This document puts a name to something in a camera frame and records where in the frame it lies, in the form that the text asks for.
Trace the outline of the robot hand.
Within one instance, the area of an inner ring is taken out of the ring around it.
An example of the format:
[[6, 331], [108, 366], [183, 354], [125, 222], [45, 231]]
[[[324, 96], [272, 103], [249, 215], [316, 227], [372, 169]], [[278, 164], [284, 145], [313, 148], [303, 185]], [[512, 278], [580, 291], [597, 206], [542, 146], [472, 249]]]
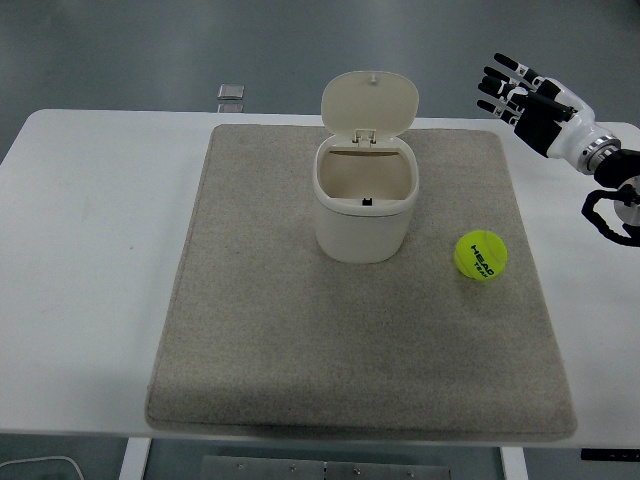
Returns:
[[545, 158], [564, 159], [585, 175], [621, 150], [621, 141], [595, 120], [593, 109], [558, 80], [502, 53], [502, 72], [484, 68], [477, 106], [513, 128], [514, 134]]

